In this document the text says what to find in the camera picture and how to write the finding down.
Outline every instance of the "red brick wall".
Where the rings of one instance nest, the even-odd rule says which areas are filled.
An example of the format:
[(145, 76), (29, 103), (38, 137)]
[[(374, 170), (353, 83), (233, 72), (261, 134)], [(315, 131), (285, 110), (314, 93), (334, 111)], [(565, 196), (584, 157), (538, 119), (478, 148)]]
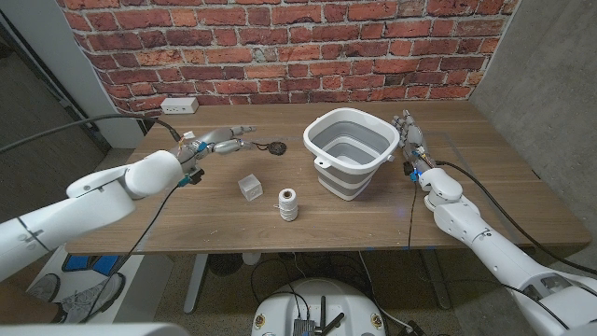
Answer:
[(57, 0), (115, 105), (466, 99), (518, 0)]

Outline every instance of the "collapsible bucket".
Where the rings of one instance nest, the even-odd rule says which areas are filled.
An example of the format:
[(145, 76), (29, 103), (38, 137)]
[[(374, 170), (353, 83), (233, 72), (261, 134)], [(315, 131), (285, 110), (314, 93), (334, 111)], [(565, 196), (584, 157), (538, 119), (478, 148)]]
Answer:
[(349, 107), (324, 114), (303, 134), (319, 182), (345, 201), (365, 189), (382, 163), (394, 159), (399, 140), (394, 126)]

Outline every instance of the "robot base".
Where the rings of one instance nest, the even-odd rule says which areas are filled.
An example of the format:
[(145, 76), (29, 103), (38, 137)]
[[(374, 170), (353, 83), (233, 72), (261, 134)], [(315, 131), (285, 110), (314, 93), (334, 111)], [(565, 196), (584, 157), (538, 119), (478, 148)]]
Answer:
[[(292, 287), (309, 305), (309, 320), (312, 322), (306, 321), (307, 308), (301, 298), (297, 297), (297, 300), (303, 321), (298, 320), (299, 311), (294, 295), (280, 293), (267, 298), (257, 308), (252, 336), (295, 335), (297, 332), (300, 336), (314, 336), (321, 335), (322, 331), (328, 336), (385, 335), (382, 314), (377, 306), (354, 287), (325, 278), (300, 279), (293, 282)], [(291, 289), (286, 285), (279, 291)], [(325, 323), (330, 326), (328, 330), (322, 326), (322, 306), (325, 308)], [(340, 322), (331, 326), (336, 318), (340, 318)], [(300, 326), (300, 330), (295, 330), (295, 326)]]

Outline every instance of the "wooden table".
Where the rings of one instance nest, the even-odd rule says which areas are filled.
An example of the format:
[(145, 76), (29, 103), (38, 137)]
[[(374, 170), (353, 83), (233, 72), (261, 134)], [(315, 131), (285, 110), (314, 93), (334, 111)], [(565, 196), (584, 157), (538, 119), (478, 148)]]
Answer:
[[(202, 106), (190, 116), (165, 116), (180, 133), (202, 134), (214, 128), (256, 125), (243, 136), (259, 143), (280, 140), (287, 152), (243, 151), (211, 154), (199, 161), (205, 171), (200, 184), (177, 190), (136, 253), (231, 253), (319, 250), (402, 249), (409, 241), (414, 186), (402, 173), (402, 156), (382, 165), (369, 186), (345, 202), (319, 184), (313, 156), (302, 144), (304, 129), (317, 117), (351, 106), (384, 120), (407, 108), (423, 129), (433, 158), (454, 162), (472, 172), (536, 240), (545, 245), (585, 245), (590, 234), (541, 181), (492, 125), (468, 102), (392, 102), (310, 105)], [(175, 145), (156, 125), (131, 155), (141, 160)], [(445, 168), (464, 187), (465, 195), (498, 231), (528, 245), (489, 204), (467, 177)], [(263, 195), (248, 202), (237, 181), (254, 174)], [(280, 218), (281, 189), (297, 192), (299, 212), (293, 222)], [(137, 203), (137, 211), (121, 221), (67, 245), (73, 254), (125, 254), (156, 214), (165, 193)], [(414, 248), (465, 247), (437, 228), (419, 190), (414, 206), (410, 244)]]

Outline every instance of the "gray wall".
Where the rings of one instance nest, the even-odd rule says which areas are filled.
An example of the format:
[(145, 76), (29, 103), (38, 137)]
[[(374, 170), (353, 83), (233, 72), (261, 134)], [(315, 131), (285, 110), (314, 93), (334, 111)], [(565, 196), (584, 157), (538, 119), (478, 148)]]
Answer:
[[(470, 98), (597, 236), (597, 1), (522, 0)], [(589, 251), (583, 254), (588, 258)], [(597, 258), (593, 257), (593, 266)]]
[[(90, 117), (117, 113), (54, 0), (2, 0), (0, 8)], [(143, 138), (134, 120), (98, 126), (112, 147), (134, 148)]]

